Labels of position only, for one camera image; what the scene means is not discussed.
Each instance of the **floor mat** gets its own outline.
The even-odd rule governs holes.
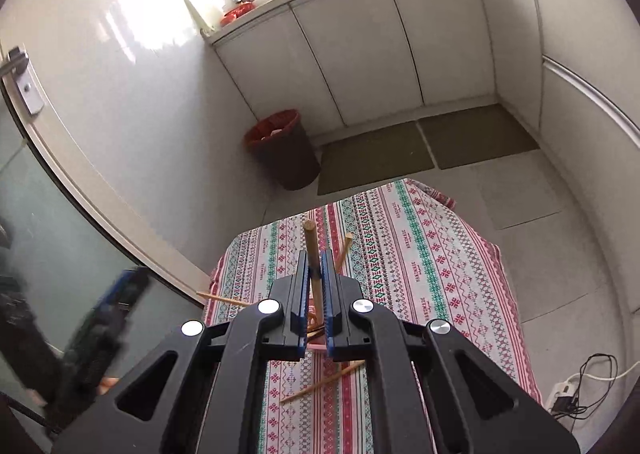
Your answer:
[[[500,104],[418,120],[441,169],[459,167],[538,148]]]
[[[433,167],[415,122],[392,125],[326,145],[318,195]]]

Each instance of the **red container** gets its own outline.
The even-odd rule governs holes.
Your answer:
[[[259,121],[244,135],[244,144],[285,190],[306,187],[320,173],[320,164],[295,109],[282,110]]]

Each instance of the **tiled floor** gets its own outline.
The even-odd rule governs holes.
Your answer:
[[[622,323],[606,263],[585,215],[542,151],[410,176],[453,197],[456,212],[500,246],[544,400],[555,383],[576,373],[593,353],[616,355],[622,372]],[[317,180],[297,192],[279,191],[263,222],[388,181],[324,196],[316,195]],[[606,376],[604,367],[594,366],[590,372]],[[603,382],[588,380],[581,403],[596,401],[605,389]],[[620,383],[592,418],[575,424],[574,434],[584,452],[615,417],[623,398]]]

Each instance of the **white cabinet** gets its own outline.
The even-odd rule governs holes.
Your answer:
[[[394,0],[292,3],[347,125],[421,106]]]
[[[494,50],[497,93],[538,130],[542,52],[535,0],[483,0]]]
[[[482,0],[396,0],[424,103],[494,93]]]
[[[543,53],[640,126],[640,26],[625,0],[538,0]]]
[[[604,233],[630,311],[640,307],[640,135],[606,98],[545,64],[542,139],[569,170]]]
[[[344,127],[322,72],[288,7],[220,40],[216,51],[258,118],[296,108],[310,135]]]

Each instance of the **patterned tablecloth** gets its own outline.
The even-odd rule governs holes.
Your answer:
[[[267,297],[275,278],[295,273],[305,246],[302,222],[311,218],[320,248],[330,247],[334,257],[344,234],[354,234],[341,273],[357,279],[365,297],[407,321],[452,322],[540,402],[500,250],[460,219],[454,205],[440,192],[404,179],[246,231],[218,262],[211,293],[245,301]],[[232,319],[238,310],[212,301],[206,323]],[[258,452],[373,452],[364,369],[279,405],[284,396],[342,367],[311,351],[298,363],[270,362]]]

